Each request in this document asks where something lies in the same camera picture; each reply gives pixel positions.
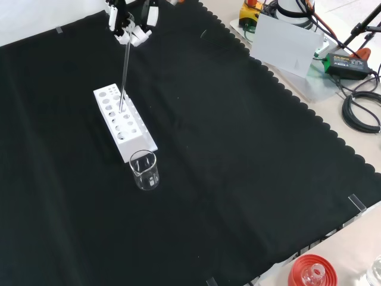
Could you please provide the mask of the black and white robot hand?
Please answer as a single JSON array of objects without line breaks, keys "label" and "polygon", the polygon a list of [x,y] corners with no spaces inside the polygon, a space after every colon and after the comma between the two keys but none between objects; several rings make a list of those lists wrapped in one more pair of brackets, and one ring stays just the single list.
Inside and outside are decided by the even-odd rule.
[{"label": "black and white robot hand", "polygon": [[159,16],[158,1],[105,1],[108,27],[122,45],[137,47],[152,34]]}]

